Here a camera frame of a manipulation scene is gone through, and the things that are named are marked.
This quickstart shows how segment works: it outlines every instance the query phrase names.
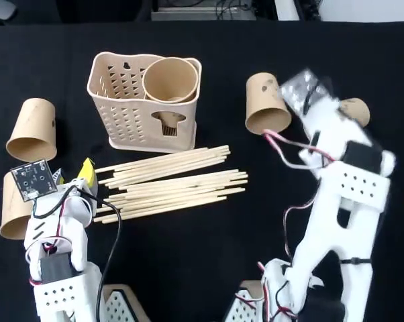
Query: upside-down paper cup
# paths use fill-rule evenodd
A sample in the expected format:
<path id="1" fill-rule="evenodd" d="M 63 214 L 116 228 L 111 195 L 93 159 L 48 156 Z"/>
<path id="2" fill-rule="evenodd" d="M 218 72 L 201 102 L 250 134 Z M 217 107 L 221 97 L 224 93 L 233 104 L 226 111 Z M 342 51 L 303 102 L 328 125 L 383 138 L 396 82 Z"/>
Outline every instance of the upside-down paper cup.
<path id="1" fill-rule="evenodd" d="M 24 101 L 6 145 L 8 153 L 26 162 L 53 159 L 57 153 L 54 115 L 54 105 L 45 99 Z"/>
<path id="2" fill-rule="evenodd" d="M 274 75 L 260 72 L 247 80 L 247 114 L 245 126 L 254 134 L 264 129 L 280 132 L 289 126 L 291 114 L 278 95 Z"/>
<path id="3" fill-rule="evenodd" d="M 362 127 L 368 125 L 370 111 L 368 105 L 361 99 L 344 99 L 340 109 L 352 119 L 355 119 Z"/>
<path id="4" fill-rule="evenodd" d="M 0 234 L 7 239 L 24 239 L 32 212 L 32 203 L 23 202 L 11 172 L 3 177 L 2 193 Z"/>

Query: bundle of chopsticks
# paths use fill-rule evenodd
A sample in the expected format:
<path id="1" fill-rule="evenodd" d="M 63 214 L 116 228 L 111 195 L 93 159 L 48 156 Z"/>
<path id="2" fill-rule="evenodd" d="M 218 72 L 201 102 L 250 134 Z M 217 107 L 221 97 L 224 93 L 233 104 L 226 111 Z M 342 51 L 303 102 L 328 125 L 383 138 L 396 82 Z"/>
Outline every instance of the bundle of chopsticks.
<path id="1" fill-rule="evenodd" d="M 100 180 L 109 189 L 119 193 L 109 195 L 106 201 L 115 205 L 122 219 L 133 219 L 157 213 L 195 207 L 226 200 L 227 195 L 245 191 L 230 188 L 248 182 L 246 172 L 238 169 L 152 181 L 165 176 L 213 166 L 225 161 L 229 146 L 200 148 L 96 169 L 96 173 L 111 172 L 112 177 Z M 97 213 L 111 212 L 105 205 Z M 94 222 L 113 223 L 117 215 L 94 218 Z"/>

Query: yellow component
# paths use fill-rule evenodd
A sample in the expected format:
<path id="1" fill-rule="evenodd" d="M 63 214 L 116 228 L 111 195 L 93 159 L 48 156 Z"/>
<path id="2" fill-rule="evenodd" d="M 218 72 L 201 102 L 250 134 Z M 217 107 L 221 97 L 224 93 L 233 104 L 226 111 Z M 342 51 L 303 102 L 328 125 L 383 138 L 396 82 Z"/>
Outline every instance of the yellow component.
<path id="1" fill-rule="evenodd" d="M 83 167 L 80 170 L 80 173 L 77 178 L 84 178 L 87 181 L 87 185 L 89 188 L 93 186 L 93 183 L 95 182 L 96 174 L 95 174 L 95 168 L 93 168 L 93 161 L 87 158 L 83 162 Z"/>

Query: white 3d-printed part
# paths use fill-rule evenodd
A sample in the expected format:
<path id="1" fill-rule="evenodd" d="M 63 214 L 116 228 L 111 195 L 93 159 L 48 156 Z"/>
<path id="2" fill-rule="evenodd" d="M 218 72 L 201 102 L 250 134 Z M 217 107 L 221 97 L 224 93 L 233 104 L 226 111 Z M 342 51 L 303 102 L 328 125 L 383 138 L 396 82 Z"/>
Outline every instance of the white 3d-printed part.
<path id="1" fill-rule="evenodd" d="M 251 295 L 247 290 L 240 290 L 238 295 L 245 299 L 251 299 Z M 246 303 L 235 299 L 224 322 L 257 322 L 256 311 Z"/>
<path id="2" fill-rule="evenodd" d="M 126 300 L 119 291 L 113 291 L 105 304 L 108 322 L 135 322 Z"/>

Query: white wall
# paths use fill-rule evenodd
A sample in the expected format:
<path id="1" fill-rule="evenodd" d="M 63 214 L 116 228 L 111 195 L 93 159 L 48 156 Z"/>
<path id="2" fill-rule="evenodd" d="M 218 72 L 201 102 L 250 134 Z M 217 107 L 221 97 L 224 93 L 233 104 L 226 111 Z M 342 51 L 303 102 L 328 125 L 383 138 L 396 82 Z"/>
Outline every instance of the white wall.
<path id="1" fill-rule="evenodd" d="M 404 0 L 323 0 L 323 21 L 404 21 Z"/>

